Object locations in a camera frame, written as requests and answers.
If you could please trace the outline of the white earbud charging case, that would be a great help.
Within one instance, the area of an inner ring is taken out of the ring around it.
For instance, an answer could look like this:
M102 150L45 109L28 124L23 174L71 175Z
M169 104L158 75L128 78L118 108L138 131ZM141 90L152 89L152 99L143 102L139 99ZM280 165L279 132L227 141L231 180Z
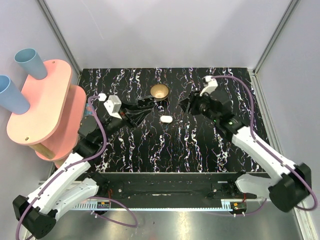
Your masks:
M160 121L165 124L170 124L173 122L173 117L170 115L162 115Z

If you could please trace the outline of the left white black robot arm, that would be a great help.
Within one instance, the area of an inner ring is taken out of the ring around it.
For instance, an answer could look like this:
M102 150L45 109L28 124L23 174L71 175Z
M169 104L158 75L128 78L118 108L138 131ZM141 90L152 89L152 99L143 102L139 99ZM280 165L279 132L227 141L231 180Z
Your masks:
M101 121L95 110L80 122L80 141L57 171L28 196L12 202L18 225L15 238L25 227L36 239L45 237L57 221L80 202L90 198L110 198L110 181L98 172L89 172L91 161L107 147L107 136L123 127L138 127L156 106L152 98L135 104L122 103L112 95L104 102L108 113Z

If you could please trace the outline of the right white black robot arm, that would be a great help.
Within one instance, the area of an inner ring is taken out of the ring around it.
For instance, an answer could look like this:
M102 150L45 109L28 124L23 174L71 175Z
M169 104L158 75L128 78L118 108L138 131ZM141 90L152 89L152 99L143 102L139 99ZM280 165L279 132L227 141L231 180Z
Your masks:
M253 137L250 126L232 112L231 105L227 94L218 90L193 91L179 102L185 113L213 121L222 138L246 152L267 172L267 178L241 173L227 185L230 197L253 194L269 198L282 212L291 211L310 195L311 169L282 156L259 136Z

